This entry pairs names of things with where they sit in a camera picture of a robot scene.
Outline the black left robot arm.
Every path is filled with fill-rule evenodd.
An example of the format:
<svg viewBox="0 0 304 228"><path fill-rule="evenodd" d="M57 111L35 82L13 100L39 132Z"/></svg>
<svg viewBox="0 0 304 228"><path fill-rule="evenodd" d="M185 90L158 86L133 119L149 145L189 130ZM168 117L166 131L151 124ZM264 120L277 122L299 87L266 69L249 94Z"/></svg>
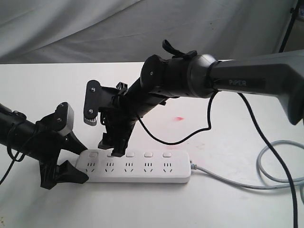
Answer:
<svg viewBox="0 0 304 228"><path fill-rule="evenodd" d="M0 143L7 148L12 163L29 156L39 162L40 186L52 189L58 183L83 184L88 175L69 161L57 163L61 150L80 155L87 148L73 133L74 110L67 102L35 123L18 111L0 106Z"/></svg>

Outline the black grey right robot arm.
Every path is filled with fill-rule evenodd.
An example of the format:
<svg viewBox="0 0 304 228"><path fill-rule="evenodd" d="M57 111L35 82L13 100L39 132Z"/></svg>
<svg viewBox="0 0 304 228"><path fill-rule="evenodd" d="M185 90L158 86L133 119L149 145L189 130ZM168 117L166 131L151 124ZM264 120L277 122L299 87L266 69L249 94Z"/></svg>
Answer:
<svg viewBox="0 0 304 228"><path fill-rule="evenodd" d="M289 122L304 117L304 53L291 51L239 60L217 60L196 51L182 53L168 41L172 58L152 55L130 86L101 87L98 110L105 133L98 148L123 156L135 122L170 98L212 99L219 91L276 97Z"/></svg>

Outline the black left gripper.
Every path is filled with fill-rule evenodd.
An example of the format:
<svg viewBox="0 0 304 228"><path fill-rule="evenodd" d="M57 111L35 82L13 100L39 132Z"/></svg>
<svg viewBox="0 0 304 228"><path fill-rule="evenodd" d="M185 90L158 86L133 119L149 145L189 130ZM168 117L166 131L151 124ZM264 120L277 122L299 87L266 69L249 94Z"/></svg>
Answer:
<svg viewBox="0 0 304 228"><path fill-rule="evenodd" d="M78 170L68 160L58 165L61 149L80 155L88 148L79 141L73 131L65 139L52 129L54 114L49 114L37 122L39 132L34 142L37 146L37 159L39 161L40 186L47 190L58 183L83 184L88 181L86 173Z"/></svg>

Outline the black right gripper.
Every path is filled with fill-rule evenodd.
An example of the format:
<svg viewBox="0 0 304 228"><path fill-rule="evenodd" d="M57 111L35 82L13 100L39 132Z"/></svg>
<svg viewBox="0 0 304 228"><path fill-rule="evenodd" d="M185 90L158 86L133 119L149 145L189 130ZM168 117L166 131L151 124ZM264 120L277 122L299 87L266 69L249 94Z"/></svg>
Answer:
<svg viewBox="0 0 304 228"><path fill-rule="evenodd" d="M117 87L98 84L100 123L105 126L105 132L98 144L99 149L113 149L111 152L113 157L125 155L137 121L130 106L135 107L135 99L138 97L139 82L134 82L130 87L121 82Z"/></svg>

